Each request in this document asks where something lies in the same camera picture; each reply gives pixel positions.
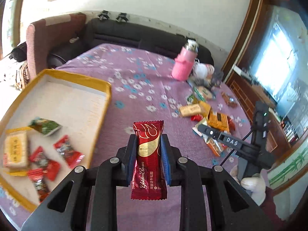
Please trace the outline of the white gloved hand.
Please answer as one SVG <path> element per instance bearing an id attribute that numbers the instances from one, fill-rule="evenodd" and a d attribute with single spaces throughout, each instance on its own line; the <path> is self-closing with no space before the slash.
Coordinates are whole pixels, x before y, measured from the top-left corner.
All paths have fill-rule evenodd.
<path id="1" fill-rule="evenodd" d="M 266 183 L 261 174 L 255 174 L 253 177 L 246 177 L 239 180 L 238 167 L 235 166 L 231 169 L 230 175 L 242 188 L 252 193 L 251 198 L 258 206 L 262 205 L 266 199 Z"/>

